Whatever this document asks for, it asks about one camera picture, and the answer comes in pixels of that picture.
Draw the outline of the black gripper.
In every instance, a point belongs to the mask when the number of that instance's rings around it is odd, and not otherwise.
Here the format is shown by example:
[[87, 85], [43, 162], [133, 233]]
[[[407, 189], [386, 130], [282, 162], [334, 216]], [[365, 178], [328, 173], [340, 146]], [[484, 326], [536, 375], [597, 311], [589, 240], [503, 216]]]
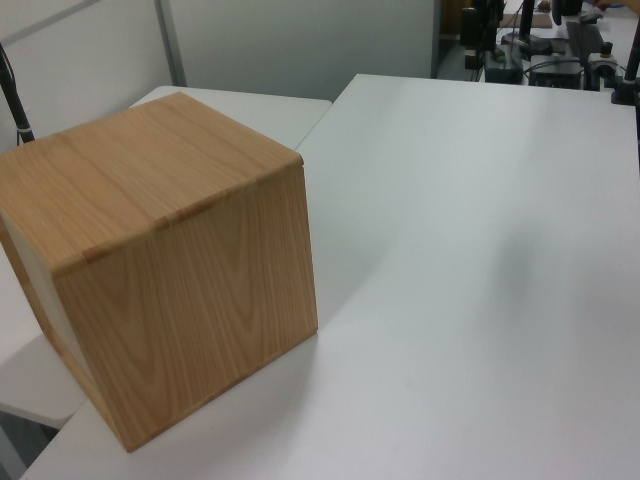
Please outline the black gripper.
[[467, 46], [464, 52], [464, 68], [469, 71], [479, 69], [479, 50], [475, 46], [480, 36], [480, 12], [474, 8], [462, 9], [462, 45]]

